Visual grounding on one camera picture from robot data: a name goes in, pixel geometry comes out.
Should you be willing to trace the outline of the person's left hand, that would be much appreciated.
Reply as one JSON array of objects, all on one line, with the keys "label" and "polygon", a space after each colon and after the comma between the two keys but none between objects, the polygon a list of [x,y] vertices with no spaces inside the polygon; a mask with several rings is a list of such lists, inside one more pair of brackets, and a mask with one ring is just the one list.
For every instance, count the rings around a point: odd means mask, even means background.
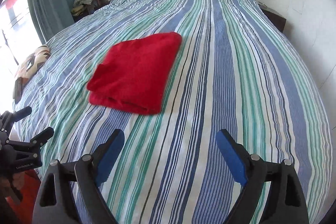
[{"label": "person's left hand", "polygon": [[25,173],[15,173],[12,177],[12,182],[9,182],[9,180],[5,176],[1,176],[1,191],[5,197],[10,196],[11,191],[11,184],[13,184],[13,187],[17,190],[21,190],[25,184]]}]

